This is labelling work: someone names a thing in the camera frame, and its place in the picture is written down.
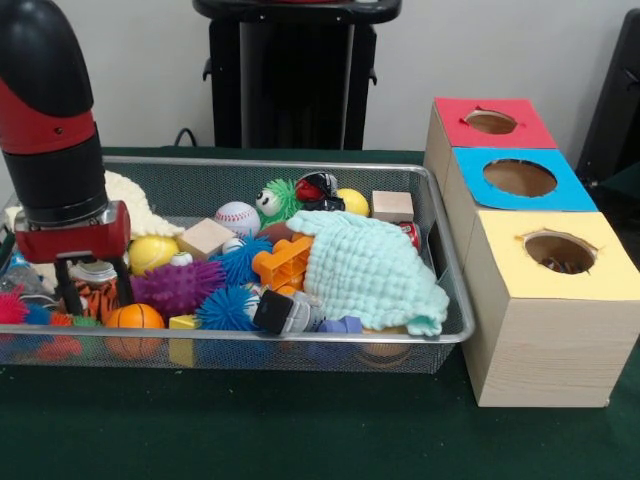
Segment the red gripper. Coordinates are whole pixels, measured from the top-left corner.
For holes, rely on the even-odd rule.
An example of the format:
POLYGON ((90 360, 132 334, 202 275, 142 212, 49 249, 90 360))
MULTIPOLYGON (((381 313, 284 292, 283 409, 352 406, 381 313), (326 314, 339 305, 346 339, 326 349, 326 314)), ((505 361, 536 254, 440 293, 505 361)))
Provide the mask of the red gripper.
POLYGON ((135 303, 128 267, 122 257, 131 238, 130 215, 124 201, 110 201, 97 217, 55 227, 37 226, 21 209, 14 219, 14 234, 18 249, 28 262, 55 262, 57 292, 69 314, 82 316, 84 308, 66 260, 89 257, 111 260, 117 276, 119 305, 135 303))

